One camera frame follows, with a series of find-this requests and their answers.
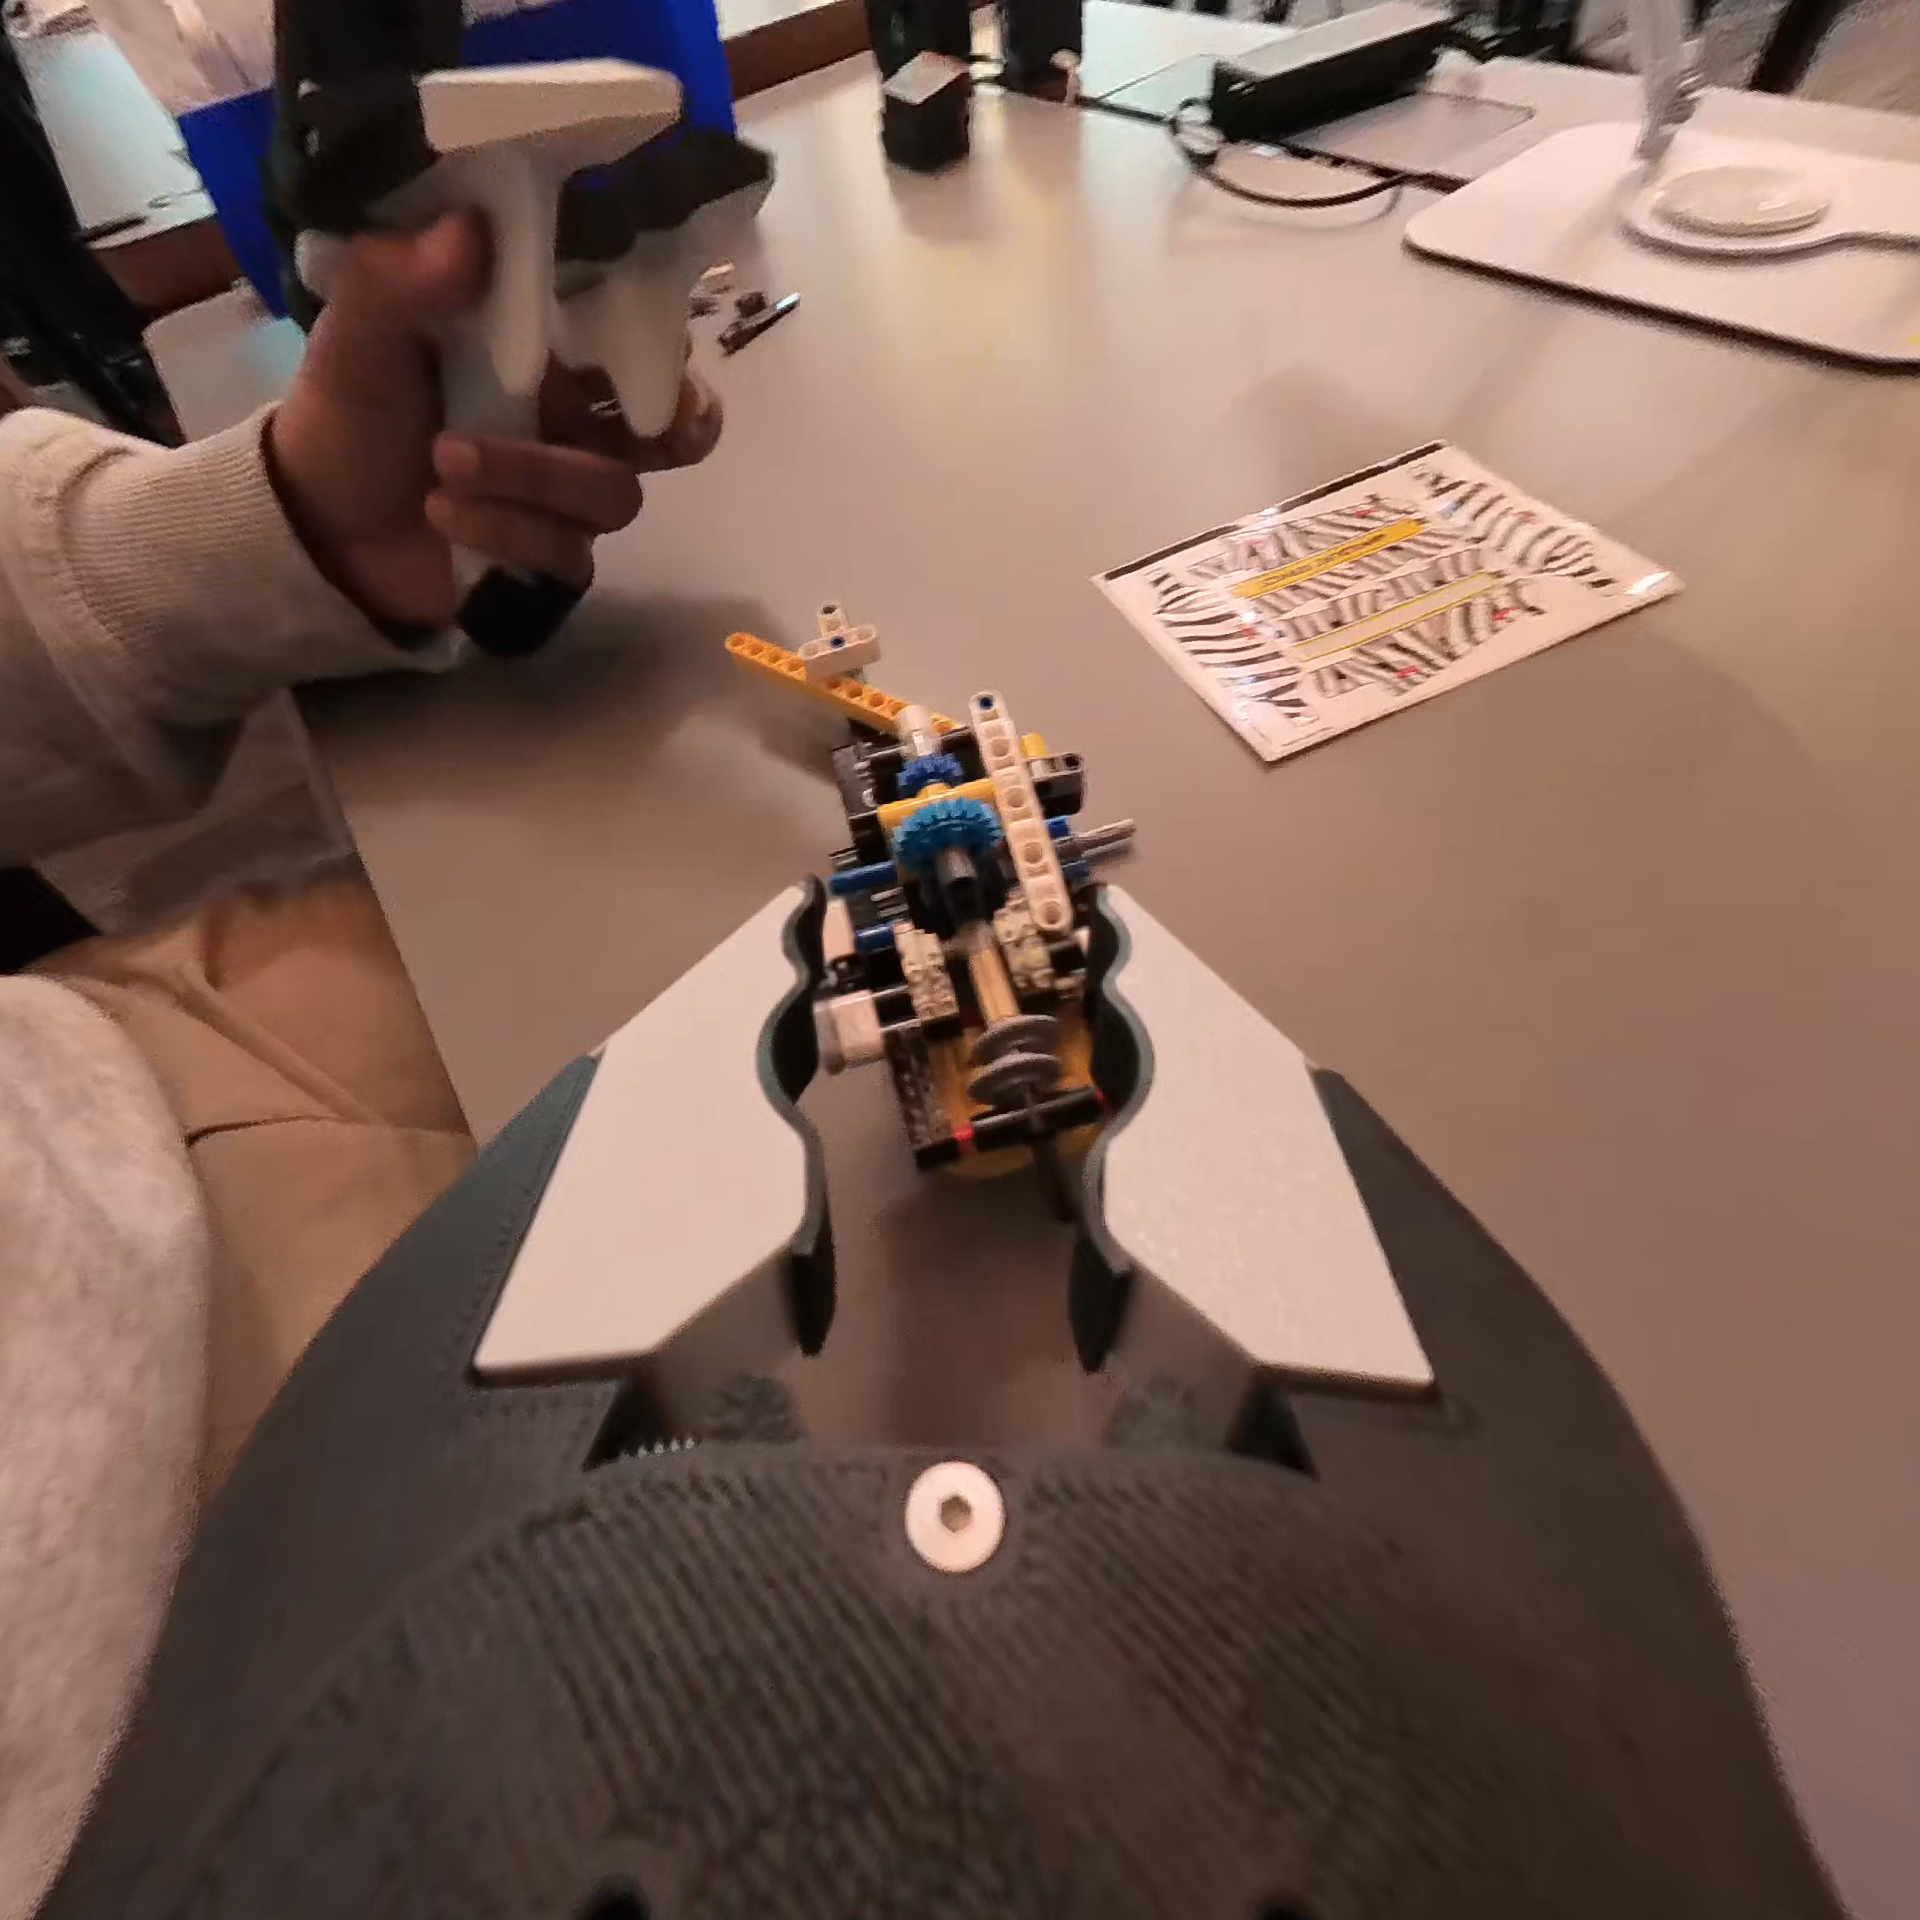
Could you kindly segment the multicoloured lego model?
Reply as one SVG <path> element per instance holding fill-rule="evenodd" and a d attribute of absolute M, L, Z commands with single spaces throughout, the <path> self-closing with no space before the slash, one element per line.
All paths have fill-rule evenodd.
<path fill-rule="evenodd" d="M 832 781 L 848 841 L 823 877 L 812 1020 L 823 1071 L 880 1067 L 920 1169 L 1031 1169 L 1057 1217 L 1105 1125 L 1092 1070 L 1097 863 L 1131 820 L 1084 824 L 1087 763 L 978 687 L 957 712 L 869 677 L 875 625 L 825 603 L 799 647 L 729 659 L 848 727 Z"/>

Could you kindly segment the person's left hand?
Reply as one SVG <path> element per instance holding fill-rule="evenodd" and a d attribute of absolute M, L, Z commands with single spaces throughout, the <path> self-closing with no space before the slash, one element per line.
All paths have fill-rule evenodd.
<path fill-rule="evenodd" d="M 723 437 L 723 403 L 689 344 L 676 408 L 652 439 L 601 372 L 560 361 L 528 433 L 448 427 L 441 335 L 490 288 L 490 248 L 466 208 L 355 236 L 263 437 L 307 555 L 378 625 L 448 625 L 464 598 L 457 555 L 586 589 L 597 541 L 637 519 L 643 477 L 706 461 Z"/>

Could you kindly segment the small black box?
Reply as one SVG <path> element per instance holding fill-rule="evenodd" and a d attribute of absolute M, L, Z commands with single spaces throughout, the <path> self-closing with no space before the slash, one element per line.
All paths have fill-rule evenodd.
<path fill-rule="evenodd" d="M 880 85 L 880 149 L 897 169 L 940 174 L 972 151 L 970 55 L 922 49 Z"/>

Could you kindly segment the zebra striped sticker sheet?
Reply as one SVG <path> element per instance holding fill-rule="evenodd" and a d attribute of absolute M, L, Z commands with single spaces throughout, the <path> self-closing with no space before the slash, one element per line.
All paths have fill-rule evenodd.
<path fill-rule="evenodd" d="M 1671 569 L 1428 440 L 1092 579 L 1261 763 L 1683 592 Z"/>

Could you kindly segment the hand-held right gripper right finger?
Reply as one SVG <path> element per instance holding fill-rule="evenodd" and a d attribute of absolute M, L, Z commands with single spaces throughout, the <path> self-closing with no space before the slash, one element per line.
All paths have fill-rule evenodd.
<path fill-rule="evenodd" d="M 1307 1056 L 1127 889 L 1096 894 L 1092 1140 L 1073 1343 L 1127 1409 L 1243 1444 L 1290 1389 L 1410 1404 L 1436 1371 Z"/>

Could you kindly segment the black power adapter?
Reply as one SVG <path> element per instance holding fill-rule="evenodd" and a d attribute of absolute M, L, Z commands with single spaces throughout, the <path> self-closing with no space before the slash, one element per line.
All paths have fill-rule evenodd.
<path fill-rule="evenodd" d="M 1417 88 L 1455 33 L 1451 9 L 1388 3 L 1215 61 L 1211 129 L 1277 145 Z"/>

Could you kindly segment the person's left forearm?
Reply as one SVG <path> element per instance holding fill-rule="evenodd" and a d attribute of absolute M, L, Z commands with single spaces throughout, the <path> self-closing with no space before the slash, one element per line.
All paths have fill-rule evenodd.
<path fill-rule="evenodd" d="M 180 448 L 4 417 L 4 868 L 98 927 L 341 857 L 305 752 L 257 716 L 463 659 L 455 631 L 380 628 L 322 579 L 273 481 L 275 413 Z"/>

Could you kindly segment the person's legs in beige pants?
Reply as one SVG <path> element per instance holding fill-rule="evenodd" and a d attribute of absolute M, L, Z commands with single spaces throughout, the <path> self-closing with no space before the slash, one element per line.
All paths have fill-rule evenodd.
<path fill-rule="evenodd" d="M 195 1164 L 210 1495 L 355 1285 L 473 1164 L 473 1134 L 352 862 L 73 943 L 32 975 L 124 1031 Z"/>

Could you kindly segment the person's grey sweater torso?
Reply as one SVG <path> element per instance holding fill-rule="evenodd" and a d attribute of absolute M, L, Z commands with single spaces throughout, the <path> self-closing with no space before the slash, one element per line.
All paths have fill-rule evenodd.
<path fill-rule="evenodd" d="M 2 1912 L 35 1915 L 120 1747 L 199 1511 L 209 1220 L 153 1071 L 2 990 Z"/>

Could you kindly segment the white book stand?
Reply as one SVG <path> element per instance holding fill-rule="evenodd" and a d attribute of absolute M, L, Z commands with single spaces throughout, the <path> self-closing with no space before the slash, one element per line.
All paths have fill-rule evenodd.
<path fill-rule="evenodd" d="M 1551 134 L 1408 219 L 1433 262 L 1837 364 L 1917 365 L 1916 160 L 1701 120 L 1689 5 L 1627 5 L 1636 125 Z"/>

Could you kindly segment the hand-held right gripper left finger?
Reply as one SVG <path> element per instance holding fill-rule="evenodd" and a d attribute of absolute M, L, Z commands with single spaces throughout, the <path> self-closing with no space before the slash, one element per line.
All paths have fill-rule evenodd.
<path fill-rule="evenodd" d="M 825 1147 L 800 1100 L 825 889 L 783 889 L 592 1056 L 471 1367 L 635 1382 L 673 1424 L 835 1319 Z"/>

